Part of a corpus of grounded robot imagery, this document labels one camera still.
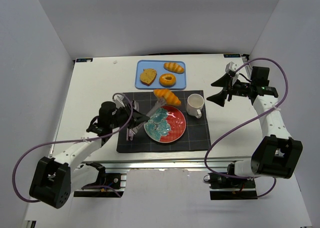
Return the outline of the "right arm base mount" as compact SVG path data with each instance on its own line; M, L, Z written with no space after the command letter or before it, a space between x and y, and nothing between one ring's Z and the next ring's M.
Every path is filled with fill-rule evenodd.
M236 179L208 173L203 181L209 184L213 201L256 200L256 184L253 180Z

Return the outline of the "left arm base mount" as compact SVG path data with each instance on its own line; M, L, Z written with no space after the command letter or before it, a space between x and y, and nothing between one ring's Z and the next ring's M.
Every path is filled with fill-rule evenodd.
M121 198L126 187L125 173L108 170L96 162L79 165L72 173L71 185L74 197Z

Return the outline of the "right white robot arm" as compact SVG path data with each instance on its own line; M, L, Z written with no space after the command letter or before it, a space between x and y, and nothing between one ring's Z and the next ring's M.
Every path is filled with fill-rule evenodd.
M226 65L225 75L213 82L213 87L222 91L207 98L219 106L224 106L233 96L247 97L258 114L262 131L262 141L250 160L235 161L229 164L227 174L241 178L269 176L289 179L302 153L301 141L294 140L283 122L277 108L279 95L269 86L269 68L252 68L249 82L241 82L236 71L237 65Z

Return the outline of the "metal tongs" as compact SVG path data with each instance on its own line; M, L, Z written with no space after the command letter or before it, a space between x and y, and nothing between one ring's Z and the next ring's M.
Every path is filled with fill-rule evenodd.
M151 117L159 108L161 108L164 105L166 105L166 100L163 97L158 98L158 100L155 103L154 107L146 115ZM144 126L144 123L140 124L139 126L137 126L135 128L132 128L132 130L136 134L139 131L139 129L142 128L143 126Z

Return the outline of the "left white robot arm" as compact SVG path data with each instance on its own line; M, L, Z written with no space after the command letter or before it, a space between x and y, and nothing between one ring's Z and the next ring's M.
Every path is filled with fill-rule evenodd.
M102 103L79 142L73 142L52 158L43 157L38 161L29 195L59 209L76 190L105 188L108 184L105 167L84 160L109 140L113 129L135 128L150 116L132 109L131 103L120 107L111 101Z

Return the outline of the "large striped croissant bread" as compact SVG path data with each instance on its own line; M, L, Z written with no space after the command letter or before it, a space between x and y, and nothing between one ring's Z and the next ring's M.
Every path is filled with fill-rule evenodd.
M163 98L167 105L180 106L182 104L179 98L169 89L155 89L153 93L157 98Z

